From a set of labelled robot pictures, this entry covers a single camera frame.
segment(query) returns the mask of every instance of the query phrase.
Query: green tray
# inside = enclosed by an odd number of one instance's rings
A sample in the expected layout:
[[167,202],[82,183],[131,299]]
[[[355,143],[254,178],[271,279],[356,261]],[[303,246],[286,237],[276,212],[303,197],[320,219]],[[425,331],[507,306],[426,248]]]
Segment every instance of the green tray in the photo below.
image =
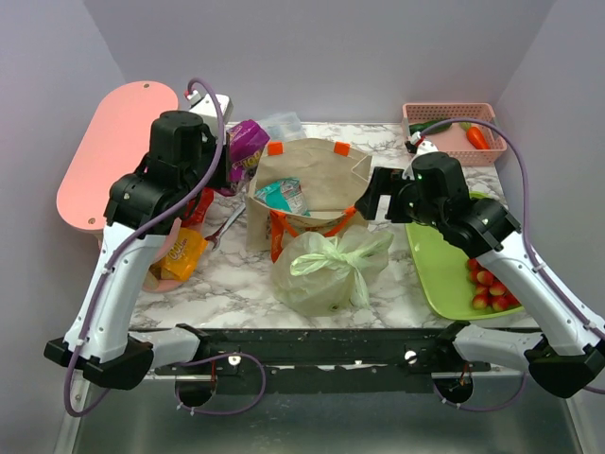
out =
[[[488,196],[472,192],[471,197]],[[521,306],[503,312],[495,312],[491,307],[473,309],[475,285],[468,280],[468,257],[464,252],[446,243],[431,227],[408,224],[406,231],[426,300],[438,315],[450,320],[483,320],[523,310]]]

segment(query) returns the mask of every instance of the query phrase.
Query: gray wall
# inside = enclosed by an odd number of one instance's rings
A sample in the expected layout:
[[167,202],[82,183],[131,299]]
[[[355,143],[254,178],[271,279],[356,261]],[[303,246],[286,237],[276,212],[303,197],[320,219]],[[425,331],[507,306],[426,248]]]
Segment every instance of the gray wall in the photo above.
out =
[[84,3],[127,80],[201,76],[235,119],[395,122],[406,101],[496,101],[553,1]]
[[[605,3],[559,0],[497,103],[502,126],[527,161],[531,235],[548,264],[605,316]],[[512,156],[498,162],[515,214],[521,178]],[[605,388],[605,374],[596,382]],[[584,393],[580,429],[600,443],[605,396]]]
[[64,371],[42,351],[77,314],[96,255],[55,197],[96,105],[124,79],[78,0],[3,0],[0,43],[0,452],[47,453]]

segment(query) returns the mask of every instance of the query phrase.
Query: red package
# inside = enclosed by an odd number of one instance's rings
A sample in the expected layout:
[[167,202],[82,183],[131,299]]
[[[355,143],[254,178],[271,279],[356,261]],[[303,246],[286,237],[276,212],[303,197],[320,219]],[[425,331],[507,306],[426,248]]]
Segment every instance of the red package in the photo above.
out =
[[198,225],[201,224],[204,221],[204,218],[206,218],[206,212],[208,211],[208,207],[210,206],[210,204],[213,202],[213,200],[215,199],[215,191],[213,191],[210,188],[204,187],[201,190],[201,198],[199,200],[199,204],[196,207],[195,203],[196,203],[196,199],[193,199],[192,201],[189,201],[189,203],[187,203],[187,209],[185,210],[185,215],[187,215],[188,213],[191,213],[191,210],[193,210],[195,208],[195,211],[193,212],[193,215],[191,215],[190,218],[185,219],[182,223],[181,223],[181,227],[190,227],[192,225]]

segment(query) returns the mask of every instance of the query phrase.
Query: pink cutting board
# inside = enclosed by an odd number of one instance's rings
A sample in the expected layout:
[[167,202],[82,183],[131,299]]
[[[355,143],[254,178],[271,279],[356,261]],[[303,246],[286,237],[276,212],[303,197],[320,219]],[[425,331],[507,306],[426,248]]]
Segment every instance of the pink cutting board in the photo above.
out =
[[153,120],[178,107],[169,87],[145,80],[103,98],[57,192],[57,209],[65,222],[83,232],[101,233],[110,187],[132,173],[148,152]]

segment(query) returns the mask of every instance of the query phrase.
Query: metal utensil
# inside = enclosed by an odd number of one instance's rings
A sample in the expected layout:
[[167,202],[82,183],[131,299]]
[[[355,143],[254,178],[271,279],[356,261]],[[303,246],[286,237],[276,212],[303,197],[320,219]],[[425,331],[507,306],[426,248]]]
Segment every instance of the metal utensil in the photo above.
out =
[[242,203],[237,208],[235,208],[235,211],[233,211],[231,215],[227,218],[227,220],[223,222],[223,225],[218,227],[216,232],[204,238],[209,243],[213,243],[211,251],[216,251],[218,249],[218,246],[220,245],[220,238],[227,231],[227,229],[229,229],[233,225],[233,223],[237,220],[237,218],[241,216],[244,211],[246,211],[246,203]]

